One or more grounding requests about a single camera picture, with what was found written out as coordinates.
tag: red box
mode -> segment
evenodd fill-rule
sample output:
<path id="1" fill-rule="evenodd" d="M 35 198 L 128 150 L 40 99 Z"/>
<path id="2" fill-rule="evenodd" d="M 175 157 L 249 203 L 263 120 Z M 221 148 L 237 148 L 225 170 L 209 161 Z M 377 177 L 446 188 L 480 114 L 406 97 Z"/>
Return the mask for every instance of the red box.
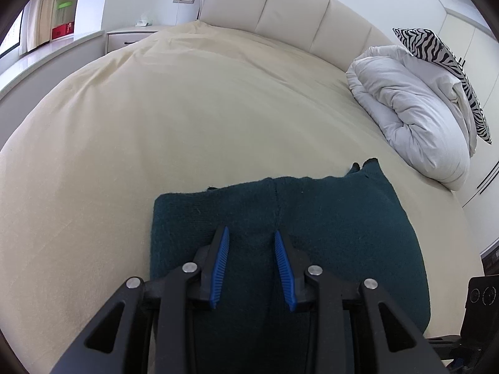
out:
<path id="1" fill-rule="evenodd" d="M 52 29 L 52 39 L 60 38 L 61 36 L 66 36 L 74 32 L 74 21 L 68 22 L 67 24 L 59 25 Z"/>

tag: folded duvet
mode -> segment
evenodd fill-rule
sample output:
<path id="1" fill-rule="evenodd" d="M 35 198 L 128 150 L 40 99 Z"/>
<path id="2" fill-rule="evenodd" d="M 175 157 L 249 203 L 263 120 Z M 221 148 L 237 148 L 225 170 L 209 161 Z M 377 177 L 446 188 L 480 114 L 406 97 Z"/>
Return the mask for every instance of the folded duvet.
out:
<path id="1" fill-rule="evenodd" d="M 350 90 L 393 149 L 421 174 L 459 190 L 477 131 L 463 87 L 399 46 L 371 47 L 347 71 Z"/>

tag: beige bed sheet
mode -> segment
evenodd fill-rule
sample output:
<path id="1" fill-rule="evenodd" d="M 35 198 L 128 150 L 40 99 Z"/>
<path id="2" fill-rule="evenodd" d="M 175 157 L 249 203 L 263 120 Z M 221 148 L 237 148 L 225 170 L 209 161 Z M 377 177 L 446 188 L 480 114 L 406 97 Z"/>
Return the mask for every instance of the beige bed sheet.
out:
<path id="1" fill-rule="evenodd" d="M 463 212 L 388 145 L 345 73 L 202 22 L 112 52 L 54 88 L 0 152 L 0 328 L 47 374 L 127 277 L 148 278 L 159 194 L 342 176 L 374 156 L 423 251 L 427 335 L 458 333 L 482 274 Z"/>

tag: camera lens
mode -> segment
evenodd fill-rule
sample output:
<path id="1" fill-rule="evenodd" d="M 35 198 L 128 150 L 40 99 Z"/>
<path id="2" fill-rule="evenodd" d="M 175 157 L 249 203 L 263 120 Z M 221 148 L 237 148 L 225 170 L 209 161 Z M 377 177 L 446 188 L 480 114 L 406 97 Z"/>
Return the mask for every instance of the camera lens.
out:
<path id="1" fill-rule="evenodd" d="M 480 299 L 480 290 L 478 288 L 475 288 L 470 293 L 470 301 L 474 304 L 479 299 Z"/>
<path id="2" fill-rule="evenodd" d="M 492 305 L 496 300 L 496 289 L 494 287 L 487 287 L 485 291 L 483 291 L 483 304 L 484 305 Z"/>

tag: drawer handle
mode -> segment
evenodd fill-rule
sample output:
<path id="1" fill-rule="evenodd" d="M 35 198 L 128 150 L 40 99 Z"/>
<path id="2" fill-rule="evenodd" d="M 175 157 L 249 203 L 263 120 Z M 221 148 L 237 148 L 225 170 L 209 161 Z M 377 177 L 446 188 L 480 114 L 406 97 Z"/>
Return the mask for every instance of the drawer handle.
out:
<path id="1" fill-rule="evenodd" d="M 496 174 L 494 175 L 494 177 L 491 178 L 491 180 L 487 183 L 487 185 L 483 188 L 483 190 L 480 191 L 480 194 L 482 194 L 487 189 L 487 187 L 494 181 L 494 179 L 497 177 L 497 175 L 499 175 L 499 170 L 496 171 Z"/>
<path id="2" fill-rule="evenodd" d="M 494 170 L 496 169 L 497 165 L 499 165 L 499 161 L 497 161 L 497 163 L 495 164 L 494 167 L 492 167 L 492 169 L 490 170 L 490 172 L 488 173 L 487 177 L 485 177 L 482 182 L 477 186 L 477 190 L 480 189 L 480 187 L 485 184 L 485 182 L 487 181 L 487 179 L 491 176 L 491 174 L 494 172 Z"/>

